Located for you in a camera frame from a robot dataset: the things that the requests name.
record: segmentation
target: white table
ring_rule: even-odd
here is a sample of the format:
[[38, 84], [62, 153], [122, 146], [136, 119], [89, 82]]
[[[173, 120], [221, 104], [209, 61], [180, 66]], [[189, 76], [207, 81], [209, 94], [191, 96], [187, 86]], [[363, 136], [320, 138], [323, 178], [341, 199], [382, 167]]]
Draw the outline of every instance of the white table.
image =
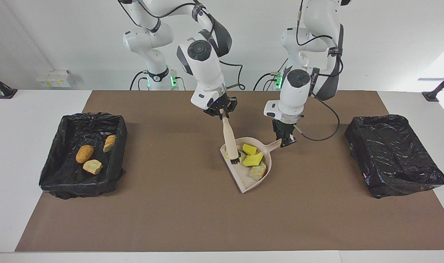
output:
[[[63, 115], [81, 112], [90, 93], [20, 90], [13, 99], [0, 100], [0, 262], [444, 263], [444, 251], [13, 253], [42, 193], [38, 176], [59, 120]], [[444, 110], [441, 106], [427, 102], [420, 93], [379, 92], [379, 95], [391, 114], [409, 119], [444, 172]], [[444, 207], [444, 186], [434, 191]]]

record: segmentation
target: black stand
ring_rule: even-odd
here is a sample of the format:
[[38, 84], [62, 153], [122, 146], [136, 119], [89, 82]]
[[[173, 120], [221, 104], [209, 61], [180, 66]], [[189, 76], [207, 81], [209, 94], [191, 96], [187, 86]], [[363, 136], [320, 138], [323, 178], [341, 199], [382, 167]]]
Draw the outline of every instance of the black stand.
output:
[[1, 96], [0, 99], [10, 99], [16, 94], [17, 89], [10, 88], [8, 85], [0, 81]]
[[422, 92], [422, 94], [429, 102], [439, 102], [439, 100], [436, 98], [436, 95], [438, 94], [438, 92], [442, 91], [443, 88], [444, 88], [444, 80], [437, 88], [434, 89], [434, 91]]

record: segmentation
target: brush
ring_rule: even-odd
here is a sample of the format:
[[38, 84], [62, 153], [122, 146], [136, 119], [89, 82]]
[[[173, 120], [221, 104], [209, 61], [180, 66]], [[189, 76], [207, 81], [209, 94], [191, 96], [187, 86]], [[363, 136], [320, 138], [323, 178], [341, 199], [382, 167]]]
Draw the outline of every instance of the brush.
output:
[[228, 158], [232, 164], [238, 164], [240, 162], [240, 158], [238, 156], [238, 149], [236, 147], [235, 135], [233, 135], [232, 126], [228, 122], [228, 118], [225, 115], [224, 110], [220, 110], [222, 114], [222, 122], [223, 122], [223, 137], [225, 139], [225, 146], [227, 148]]

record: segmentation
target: black plastic bag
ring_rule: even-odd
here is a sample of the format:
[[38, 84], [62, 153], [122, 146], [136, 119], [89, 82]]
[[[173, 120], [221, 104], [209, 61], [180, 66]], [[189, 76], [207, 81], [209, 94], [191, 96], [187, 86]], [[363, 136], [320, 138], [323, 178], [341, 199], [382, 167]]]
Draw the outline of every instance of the black plastic bag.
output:
[[[103, 152], [105, 140], [115, 134], [115, 146]], [[40, 188], [62, 199], [94, 197], [114, 191], [121, 178], [127, 129], [122, 116], [108, 113], [77, 113], [61, 119], [45, 166], [40, 176]], [[77, 163], [75, 156], [82, 145], [92, 145], [92, 159], [103, 168], [92, 175]]]
[[444, 185], [444, 174], [403, 116], [355, 117], [345, 136], [364, 182], [376, 198]]

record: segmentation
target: brown table mat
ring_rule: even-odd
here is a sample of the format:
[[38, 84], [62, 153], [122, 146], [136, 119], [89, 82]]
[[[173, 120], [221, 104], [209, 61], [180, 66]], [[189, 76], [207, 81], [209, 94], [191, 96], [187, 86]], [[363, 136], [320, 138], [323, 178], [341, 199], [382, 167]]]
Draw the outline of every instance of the brown table mat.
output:
[[[61, 200], [43, 193], [16, 251], [441, 250], [444, 209], [433, 191], [372, 198], [344, 131], [357, 115], [386, 115], [376, 92], [340, 91], [328, 103], [339, 133], [272, 153], [273, 168], [241, 194], [219, 148], [222, 122], [192, 92], [94, 91], [84, 112], [123, 115], [128, 128], [118, 189]], [[235, 136], [275, 135], [262, 110], [276, 92], [230, 92]], [[309, 99], [299, 126], [315, 138], [334, 115]]]

